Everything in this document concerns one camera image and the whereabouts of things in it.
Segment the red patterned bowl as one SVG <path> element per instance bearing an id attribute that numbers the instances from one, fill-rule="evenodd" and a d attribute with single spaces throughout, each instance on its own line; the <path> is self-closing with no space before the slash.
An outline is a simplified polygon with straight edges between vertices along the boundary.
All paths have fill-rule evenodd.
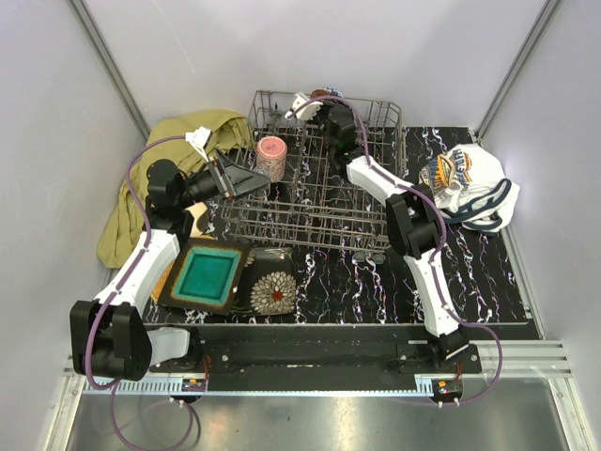
<path id="1" fill-rule="evenodd" d="M 331 100 L 331 99 L 342 99 L 344 95 L 337 89 L 331 87 L 321 87 L 313 90 L 310 94 L 311 99 Z"/>

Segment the pink skull pattern mug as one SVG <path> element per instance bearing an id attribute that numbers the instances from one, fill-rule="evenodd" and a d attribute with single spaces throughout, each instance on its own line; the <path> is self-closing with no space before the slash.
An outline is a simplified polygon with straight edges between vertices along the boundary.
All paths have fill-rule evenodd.
<path id="1" fill-rule="evenodd" d="M 255 148 L 256 170 L 268 176 L 271 183 L 280 181 L 285 174 L 287 144 L 277 136 L 261 138 Z"/>

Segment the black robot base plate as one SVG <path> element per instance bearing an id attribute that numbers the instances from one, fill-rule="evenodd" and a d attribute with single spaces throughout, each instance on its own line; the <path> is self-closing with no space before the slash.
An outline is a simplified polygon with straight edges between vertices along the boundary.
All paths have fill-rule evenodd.
<path id="1" fill-rule="evenodd" d="M 225 325 L 190 327 L 192 353 L 153 375 L 208 372 L 212 392 L 414 391 L 417 378 L 476 376 L 475 344 L 443 360 L 418 325 Z"/>

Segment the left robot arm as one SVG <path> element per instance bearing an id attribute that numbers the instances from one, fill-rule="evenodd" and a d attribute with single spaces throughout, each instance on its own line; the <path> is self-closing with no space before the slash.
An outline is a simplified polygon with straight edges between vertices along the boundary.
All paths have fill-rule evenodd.
<path id="1" fill-rule="evenodd" d="M 139 381 L 152 366 L 168 360 L 184 372 L 201 365 L 203 350 L 191 341 L 190 332 L 149 331 L 142 320 L 160 279 L 166 280 L 168 300 L 181 308 L 217 313 L 228 311 L 234 301 L 250 247 L 192 238 L 189 208 L 220 195 L 237 199 L 252 194 L 268 187 L 270 177 L 222 153 L 206 163 L 206 169 L 191 175 L 168 159 L 149 166 L 139 241 L 113 281 L 69 312 L 74 369 L 96 390 Z"/>

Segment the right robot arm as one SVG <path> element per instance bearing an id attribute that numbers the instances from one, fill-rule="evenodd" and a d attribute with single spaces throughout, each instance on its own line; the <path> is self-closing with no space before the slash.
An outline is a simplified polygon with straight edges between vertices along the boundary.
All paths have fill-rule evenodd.
<path id="1" fill-rule="evenodd" d="M 335 96 L 310 99 L 296 117 L 323 131 L 329 160 L 339 176 L 364 190 L 385 209 L 388 242 L 408 265 L 424 312 L 426 361 L 438 372 L 457 365 L 469 346 L 444 277 L 441 251 L 447 228 L 431 189 L 384 169 L 371 156 L 367 130 L 355 109 Z"/>

